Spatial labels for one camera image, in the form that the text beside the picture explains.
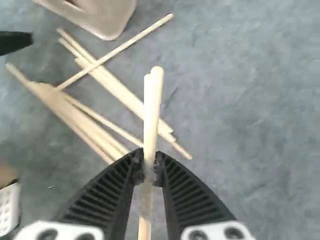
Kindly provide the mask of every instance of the gray carpet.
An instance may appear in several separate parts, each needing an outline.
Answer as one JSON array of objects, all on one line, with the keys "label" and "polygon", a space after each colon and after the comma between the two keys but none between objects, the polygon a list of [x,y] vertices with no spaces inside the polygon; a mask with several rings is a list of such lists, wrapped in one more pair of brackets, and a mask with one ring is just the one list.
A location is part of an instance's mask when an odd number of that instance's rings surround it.
[{"label": "gray carpet", "polygon": [[[159,149],[198,175],[257,239],[319,240],[317,7],[312,0],[140,0],[123,35],[103,42],[31,0],[1,1],[0,30],[35,38],[0,58],[0,158],[21,171],[21,225],[50,219],[106,164],[4,63],[58,85],[79,68],[55,28],[63,26],[98,58],[173,12],[172,21],[106,64],[141,99],[144,74],[154,65],[165,69],[161,116],[194,159],[183,160],[162,139]],[[67,91],[142,139],[142,121],[92,78]],[[165,240],[155,191],[152,239]],[[138,197],[136,191],[128,240],[137,239]]]}]

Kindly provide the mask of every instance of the pile of wooden sticks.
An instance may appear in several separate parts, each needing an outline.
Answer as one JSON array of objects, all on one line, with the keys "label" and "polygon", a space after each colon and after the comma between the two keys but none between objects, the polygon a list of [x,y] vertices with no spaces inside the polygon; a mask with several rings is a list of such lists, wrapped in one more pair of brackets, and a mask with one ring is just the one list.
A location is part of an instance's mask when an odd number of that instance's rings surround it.
[{"label": "pile of wooden sticks", "polygon": [[[93,119],[109,127],[138,147],[143,147],[144,144],[132,134],[101,116],[90,107],[83,105],[81,102],[64,93],[62,90],[74,83],[77,79],[89,73],[107,91],[119,99],[133,113],[143,120],[145,109],[144,104],[101,64],[115,56],[117,53],[123,51],[130,45],[134,44],[148,33],[160,27],[172,17],[172,14],[165,16],[99,60],[96,60],[62,28],[58,28],[57,32],[61,35],[59,42],[75,56],[75,62],[82,67],[83,70],[75,74],[73,77],[67,79],[57,87],[47,83],[28,80],[16,67],[10,63],[7,63],[6,67],[50,110],[52,110],[53,113],[55,113],[67,126],[69,126],[80,138],[82,138],[83,141],[92,148],[92,150],[101,156],[104,161],[106,161],[108,164],[112,164],[114,161],[130,151],[120,142],[115,140]],[[165,123],[165,121],[159,119],[157,131],[158,134],[163,137],[164,140],[170,143],[185,158],[192,159],[192,156],[177,144],[177,139],[172,135],[173,131],[174,130],[167,123]]]}]

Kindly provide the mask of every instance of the wooden dowel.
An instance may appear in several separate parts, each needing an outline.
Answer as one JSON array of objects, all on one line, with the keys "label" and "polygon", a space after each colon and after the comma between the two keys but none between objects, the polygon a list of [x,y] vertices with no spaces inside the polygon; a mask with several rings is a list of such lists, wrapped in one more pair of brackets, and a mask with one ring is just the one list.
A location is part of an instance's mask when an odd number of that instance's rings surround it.
[{"label": "wooden dowel", "polygon": [[67,86],[69,86],[70,84],[74,83],[75,81],[77,81],[79,78],[83,77],[84,75],[86,75],[87,73],[91,72],[92,70],[96,69],[97,67],[99,67],[101,64],[103,64],[104,62],[106,62],[107,60],[109,60],[110,58],[114,57],[115,55],[117,55],[118,53],[120,53],[121,51],[125,50],[126,48],[128,48],[129,46],[131,46],[132,44],[134,44],[135,42],[137,42],[138,40],[142,39],[144,36],[148,35],[149,33],[151,33],[153,30],[159,28],[160,26],[162,26],[163,24],[165,24],[166,22],[168,22],[170,19],[173,18],[173,14],[170,13],[168,15],[166,15],[165,17],[163,17],[162,19],[160,19],[159,21],[155,22],[153,25],[151,25],[150,27],[148,27],[147,29],[143,30],[142,32],[140,32],[139,34],[137,34],[136,36],[134,36],[133,38],[131,38],[129,41],[125,42],[124,44],[120,45],[119,47],[117,47],[116,49],[112,50],[111,52],[109,52],[107,55],[103,56],[102,58],[100,58],[98,61],[96,61],[95,63],[91,64],[90,66],[88,66],[87,68],[83,69],[82,71],[78,72],[77,74],[75,74],[74,76],[70,77],[69,79],[67,79],[65,82],[61,83],[57,89],[58,90],[62,90],[64,88],[66,88]]},{"label": "wooden dowel", "polygon": [[73,130],[92,150],[94,150],[102,159],[109,165],[115,162],[117,158],[111,158],[108,154],[112,153],[113,149],[109,145],[101,146],[96,142],[92,131],[84,131],[83,127],[78,124],[75,124],[74,119],[70,116],[70,113],[67,111],[66,108],[58,107],[57,99],[48,99],[47,96],[41,96],[42,90],[34,90],[40,96],[40,100],[58,117],[60,118],[71,130]]},{"label": "wooden dowel", "polygon": [[[34,90],[30,86],[30,81],[11,63],[7,63],[5,67],[8,71],[19,80],[30,92],[32,92],[36,97],[38,97],[52,112],[54,112],[57,116],[60,114],[57,113],[56,109],[51,107],[46,101],[44,101],[44,97],[36,90]],[[98,154],[107,164],[112,164],[114,160],[112,160],[108,155],[106,155],[97,145],[86,136],[80,129],[70,124],[65,118],[60,117],[60,119],[71,128],[96,154]]]},{"label": "wooden dowel", "polygon": [[108,153],[114,157],[115,160],[121,158],[123,155],[128,154],[130,151],[115,140],[108,132],[106,132],[103,128],[98,126],[92,119],[90,119],[87,115],[81,112],[79,109],[75,108],[71,103],[66,101],[61,94],[61,92],[52,91],[52,87],[46,83],[39,83],[43,88],[48,89],[49,94],[53,94],[56,96],[60,96],[64,101],[64,104],[60,104],[60,108],[68,108],[69,115],[74,119],[75,124],[81,124],[83,129],[89,131],[92,137],[96,140],[97,144],[99,144],[103,149],[108,149]]},{"label": "wooden dowel", "polygon": [[128,133],[124,129],[120,128],[119,126],[115,125],[113,122],[109,121],[105,117],[103,117],[100,114],[96,113],[90,107],[82,104],[77,99],[71,97],[70,95],[68,95],[68,94],[66,94],[66,93],[64,93],[62,91],[61,91],[61,94],[68,102],[70,102],[72,105],[76,106],[77,108],[81,109],[83,112],[87,113],[92,118],[96,119],[100,123],[102,123],[105,126],[109,127],[110,129],[112,129],[113,131],[115,131],[119,135],[123,136],[125,139],[129,140],[130,142],[134,143],[138,147],[140,147],[140,148],[143,147],[144,144],[142,143],[142,141],[140,141],[139,139],[137,139],[136,137],[134,137],[133,135],[131,135],[130,133]]},{"label": "wooden dowel", "polygon": [[[88,65],[88,61],[83,59],[83,58],[76,58],[75,62],[82,68],[85,68],[85,66]],[[107,89],[111,94],[113,94],[116,98],[118,99],[122,99],[121,102],[123,104],[125,104],[132,112],[134,112],[138,117],[140,117],[142,120],[144,119],[144,105],[142,104],[142,109],[139,108],[137,109],[135,107],[135,105],[133,105],[132,101],[130,101],[130,99],[127,99],[126,94],[124,93],[114,93],[115,90],[110,87],[110,85],[108,85],[106,83],[106,81],[104,80],[105,76],[97,71],[96,69],[91,71],[89,73],[98,83],[100,83],[105,89]],[[177,139],[175,137],[173,137],[169,132],[164,131],[161,127],[159,127],[159,135],[161,137],[163,137],[168,143],[173,143],[175,142]]]},{"label": "wooden dowel", "polygon": [[[87,52],[72,36],[66,33],[61,27],[57,29],[57,32],[64,38],[60,38],[58,41],[61,43],[67,50],[69,50],[74,56],[84,61],[86,59],[89,63],[86,65],[89,66],[91,63],[94,63],[96,59]],[[104,66],[99,66],[96,68],[96,72],[100,71],[104,74],[107,79],[106,83],[115,90],[115,94],[124,93],[126,99],[130,99],[130,103],[137,108],[137,111],[143,112],[143,103],[141,100],[134,95],[124,84],[120,82],[110,71],[108,71]],[[162,119],[159,119],[159,128],[163,128],[164,132],[172,133],[174,130]]]},{"label": "wooden dowel", "polygon": [[192,155],[187,152],[182,146],[180,146],[176,141],[171,143],[172,147],[174,147],[179,153],[181,153],[186,159],[191,160]]},{"label": "wooden dowel", "polygon": [[152,175],[156,158],[163,80],[164,71],[159,66],[153,67],[151,73],[144,77],[143,156],[145,178],[141,186],[143,198],[141,216],[139,217],[138,240],[151,239],[153,209]]}]

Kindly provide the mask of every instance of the ribbed black plastic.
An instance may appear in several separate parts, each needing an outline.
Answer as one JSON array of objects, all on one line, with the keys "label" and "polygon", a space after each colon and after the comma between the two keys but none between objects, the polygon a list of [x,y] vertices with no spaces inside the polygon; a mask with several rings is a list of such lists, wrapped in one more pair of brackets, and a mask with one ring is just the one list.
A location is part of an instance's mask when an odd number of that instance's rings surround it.
[{"label": "ribbed black plastic", "polygon": [[32,34],[19,31],[0,31],[0,56],[30,46]]},{"label": "ribbed black plastic", "polygon": [[133,172],[143,152],[137,149],[119,159],[85,185],[54,221],[101,228],[105,239],[124,239],[134,190]]},{"label": "ribbed black plastic", "polygon": [[163,166],[162,190],[169,240],[178,240],[186,227],[235,220],[222,201],[192,172],[158,151]]}]

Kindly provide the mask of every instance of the white plastic part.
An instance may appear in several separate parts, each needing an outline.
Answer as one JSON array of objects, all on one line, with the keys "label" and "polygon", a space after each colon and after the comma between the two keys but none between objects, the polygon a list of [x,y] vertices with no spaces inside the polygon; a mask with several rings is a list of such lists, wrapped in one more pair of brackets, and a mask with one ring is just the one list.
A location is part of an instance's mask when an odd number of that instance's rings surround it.
[{"label": "white plastic part", "polygon": [[238,221],[224,221],[186,227],[180,240],[256,240]]},{"label": "white plastic part", "polygon": [[114,40],[124,31],[137,0],[33,0],[102,40]]},{"label": "white plastic part", "polygon": [[36,221],[24,227],[14,240],[104,240],[104,233],[98,227],[67,224],[51,221]]},{"label": "white plastic part", "polygon": [[0,237],[16,228],[20,216],[20,183],[0,189]]}]

